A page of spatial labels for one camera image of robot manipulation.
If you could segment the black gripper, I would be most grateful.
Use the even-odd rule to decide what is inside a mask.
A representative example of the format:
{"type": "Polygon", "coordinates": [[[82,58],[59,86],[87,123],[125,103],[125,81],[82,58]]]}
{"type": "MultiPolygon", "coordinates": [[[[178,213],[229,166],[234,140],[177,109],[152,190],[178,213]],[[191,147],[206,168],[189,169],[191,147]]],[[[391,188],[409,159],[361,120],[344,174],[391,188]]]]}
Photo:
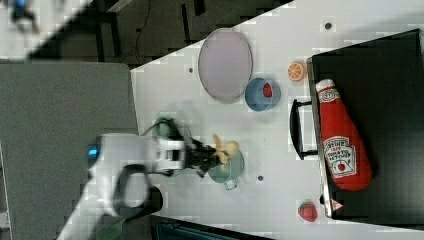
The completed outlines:
{"type": "Polygon", "coordinates": [[[204,145],[193,138],[185,145],[184,167],[194,169],[201,178],[204,178],[210,169],[219,164],[215,148],[204,145]]]}

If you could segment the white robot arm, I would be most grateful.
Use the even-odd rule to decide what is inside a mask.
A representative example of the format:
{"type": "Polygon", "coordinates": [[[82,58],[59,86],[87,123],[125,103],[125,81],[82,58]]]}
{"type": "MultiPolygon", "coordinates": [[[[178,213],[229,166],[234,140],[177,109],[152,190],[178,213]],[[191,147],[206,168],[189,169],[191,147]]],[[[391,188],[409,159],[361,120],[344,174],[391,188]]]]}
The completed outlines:
{"type": "Polygon", "coordinates": [[[205,176],[219,164],[214,147],[191,137],[103,134],[90,155],[96,158],[90,178],[55,240],[89,240],[105,216],[128,219],[159,211],[163,197],[151,175],[191,168],[205,176]]]}

